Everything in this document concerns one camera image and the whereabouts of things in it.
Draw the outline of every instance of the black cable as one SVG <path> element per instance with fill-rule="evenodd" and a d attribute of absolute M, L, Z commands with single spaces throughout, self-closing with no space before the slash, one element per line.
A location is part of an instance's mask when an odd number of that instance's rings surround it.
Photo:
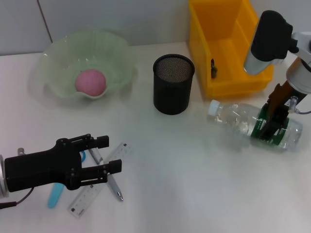
<path fill-rule="evenodd" d="M 296 113 L 301 114 L 301 115 L 307 115 L 307 114 L 310 114 L 311 111 L 308 111 L 308 112 L 297 111 Z"/>
<path fill-rule="evenodd" d="M 26 198 L 29 197 L 29 195 L 32 193 L 33 190 L 34 188 L 31 188 L 30 191 L 27 193 L 27 195 L 24 196 L 20 201 L 0 203 L 0 209 L 9 208 L 9 207 L 13 207 L 13 206 L 17 206 L 18 204 L 21 204 Z"/>
<path fill-rule="evenodd" d="M 29 193 L 27 193 L 26 196 L 24 196 L 20 201 L 16 202 L 16 205 L 21 204 L 23 201 L 25 201 L 26 198 L 29 197 L 29 195 L 33 192 L 34 188 L 31 188 L 31 190 L 29 191 Z"/>

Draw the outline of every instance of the clear plastic bottle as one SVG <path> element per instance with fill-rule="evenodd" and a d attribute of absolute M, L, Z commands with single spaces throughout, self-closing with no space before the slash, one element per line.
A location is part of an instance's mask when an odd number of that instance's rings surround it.
<path fill-rule="evenodd" d="M 212 100 L 208 114 L 215 122 L 233 129 L 234 132 L 256 138 L 256 133 L 265 124 L 261 109 L 244 103 L 223 104 Z M 294 149 L 302 132 L 302 124 L 288 119 L 287 127 L 279 129 L 266 143 L 280 149 Z"/>

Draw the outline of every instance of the pink ball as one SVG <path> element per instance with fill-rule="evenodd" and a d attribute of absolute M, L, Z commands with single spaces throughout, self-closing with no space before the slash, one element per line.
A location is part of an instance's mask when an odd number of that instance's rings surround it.
<path fill-rule="evenodd" d="M 95 69 L 82 71 L 76 79 L 77 91 L 90 96 L 99 96 L 106 90 L 105 76 Z"/>

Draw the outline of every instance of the mesh cup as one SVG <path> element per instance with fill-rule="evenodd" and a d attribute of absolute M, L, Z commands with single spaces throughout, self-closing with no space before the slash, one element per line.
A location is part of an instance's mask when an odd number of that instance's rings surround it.
<path fill-rule="evenodd" d="M 160 112 L 176 115 L 189 104 L 194 65 L 179 54 L 158 58 L 154 64 L 154 105 Z"/>

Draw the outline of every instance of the white bottle cap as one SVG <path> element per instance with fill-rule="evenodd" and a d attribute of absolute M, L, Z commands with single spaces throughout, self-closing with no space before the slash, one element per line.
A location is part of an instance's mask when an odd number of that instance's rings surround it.
<path fill-rule="evenodd" d="M 209 109 L 208 109 L 208 114 L 211 116 L 215 116 L 217 113 L 217 109 L 219 107 L 220 102 L 217 100 L 212 100 L 210 105 L 209 105 Z"/>

